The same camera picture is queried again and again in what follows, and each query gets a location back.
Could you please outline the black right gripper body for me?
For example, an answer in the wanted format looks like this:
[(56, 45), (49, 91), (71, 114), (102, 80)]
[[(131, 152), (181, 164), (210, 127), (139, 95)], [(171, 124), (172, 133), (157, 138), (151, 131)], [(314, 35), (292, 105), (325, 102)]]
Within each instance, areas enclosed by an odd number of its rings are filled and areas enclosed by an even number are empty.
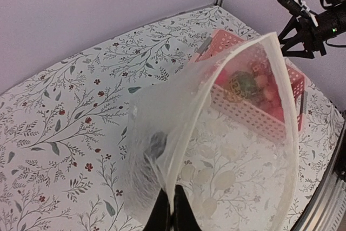
[(345, 0), (319, 0), (324, 12), (315, 15), (316, 25), (312, 27), (312, 46), (308, 53), (315, 51), (326, 54), (325, 45), (344, 48), (345, 45), (329, 44), (328, 40), (345, 33)]

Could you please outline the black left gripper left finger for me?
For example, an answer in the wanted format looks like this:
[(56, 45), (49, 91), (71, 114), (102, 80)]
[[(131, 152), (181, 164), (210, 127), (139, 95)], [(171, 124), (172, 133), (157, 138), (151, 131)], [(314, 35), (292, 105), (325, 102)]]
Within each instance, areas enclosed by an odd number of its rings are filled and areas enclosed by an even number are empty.
[(171, 230), (170, 203), (166, 192), (161, 189), (154, 204), (144, 231), (169, 231)]

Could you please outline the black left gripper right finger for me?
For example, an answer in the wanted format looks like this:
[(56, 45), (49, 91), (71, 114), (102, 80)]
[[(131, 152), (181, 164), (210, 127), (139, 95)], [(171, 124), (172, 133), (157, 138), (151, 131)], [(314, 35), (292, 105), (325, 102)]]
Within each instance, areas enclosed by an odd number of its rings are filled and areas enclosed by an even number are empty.
[(176, 185), (174, 196), (173, 229), (176, 231), (200, 231), (190, 203), (181, 185)]

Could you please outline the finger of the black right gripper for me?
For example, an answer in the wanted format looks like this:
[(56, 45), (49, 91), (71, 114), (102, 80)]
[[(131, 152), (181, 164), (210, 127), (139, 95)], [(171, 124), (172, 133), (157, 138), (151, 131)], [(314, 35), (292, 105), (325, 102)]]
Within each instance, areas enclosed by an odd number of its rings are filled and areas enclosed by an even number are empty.
[(302, 43), (302, 41), (294, 40), (294, 39), (283, 39), (281, 41), (281, 52), (285, 57), (297, 57), (297, 58), (306, 58), (306, 59), (314, 59), (315, 56), (311, 50), (307, 50), (303, 48), (301, 50), (291, 50), (296, 45)]
[[(278, 39), (280, 41), (288, 41), (290, 39), (295, 39), (295, 40), (302, 40), (302, 26), (301, 26), (301, 20), (302, 17), (294, 17), (292, 16), (291, 19), (289, 19), (288, 23), (282, 30), (282, 32), (279, 34)], [(296, 34), (290, 38), (287, 38), (288, 34), (292, 32), (293, 30), (296, 30)]]

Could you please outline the pink plastic basket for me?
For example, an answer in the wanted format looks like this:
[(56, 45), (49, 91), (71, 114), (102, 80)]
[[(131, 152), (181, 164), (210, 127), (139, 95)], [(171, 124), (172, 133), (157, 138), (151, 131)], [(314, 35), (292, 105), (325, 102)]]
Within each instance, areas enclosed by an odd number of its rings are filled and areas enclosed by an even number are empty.
[[(204, 42), (204, 47), (201, 46), (191, 62), (207, 60), (224, 50), (230, 50), (231, 47), (244, 41), (230, 32), (217, 29)], [(250, 65), (253, 62), (264, 62), (270, 65), (268, 55), (260, 43), (254, 44), (249, 49), (239, 53), (227, 63), (225, 69), (232, 74), (236, 71), (247, 71), (253, 75), (250, 69)], [(300, 132), (303, 128), (304, 106), (306, 105), (305, 76), (289, 65), (286, 65), (286, 67), (297, 109), (298, 132)], [(260, 101), (259, 89), (258, 94), (251, 99), (243, 99), (235, 95), (230, 90), (229, 85), (226, 88), (222, 88), (214, 84), (211, 89), (212, 108), (230, 116), (270, 141), (279, 142), (285, 139), (284, 112), (283, 117), (277, 119), (260, 108)]]

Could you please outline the green avocado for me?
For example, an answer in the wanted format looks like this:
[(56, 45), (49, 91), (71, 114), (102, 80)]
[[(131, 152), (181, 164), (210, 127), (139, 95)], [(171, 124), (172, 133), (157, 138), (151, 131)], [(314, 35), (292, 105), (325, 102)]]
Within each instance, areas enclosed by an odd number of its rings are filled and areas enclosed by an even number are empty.
[(230, 90), (243, 99), (251, 99), (258, 94), (254, 76), (247, 71), (236, 71), (231, 75)]

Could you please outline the dark purple eggplant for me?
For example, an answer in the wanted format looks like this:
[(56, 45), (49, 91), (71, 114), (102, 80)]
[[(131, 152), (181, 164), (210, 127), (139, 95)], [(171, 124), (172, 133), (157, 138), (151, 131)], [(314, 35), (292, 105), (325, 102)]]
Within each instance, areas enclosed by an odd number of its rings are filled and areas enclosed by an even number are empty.
[(144, 151), (146, 163), (155, 162), (163, 154), (167, 145), (167, 137), (168, 135), (162, 131), (152, 135), (149, 146)]

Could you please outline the clear zip top bag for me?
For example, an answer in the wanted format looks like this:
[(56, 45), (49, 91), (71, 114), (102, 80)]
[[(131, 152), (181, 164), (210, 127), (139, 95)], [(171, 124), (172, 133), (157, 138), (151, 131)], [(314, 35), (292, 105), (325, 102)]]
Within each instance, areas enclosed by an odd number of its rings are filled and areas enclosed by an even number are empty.
[[(260, 43), (281, 98), (285, 139), (273, 142), (211, 106), (223, 68)], [(171, 230), (176, 185), (181, 185), (200, 230), (281, 230), (298, 175), (295, 100), (277, 35), (244, 41), (216, 56), (189, 62), (167, 81), (140, 90), (130, 102), (122, 188), (126, 212), (146, 225), (163, 189)], [(146, 163), (152, 135), (168, 135), (163, 154)]]

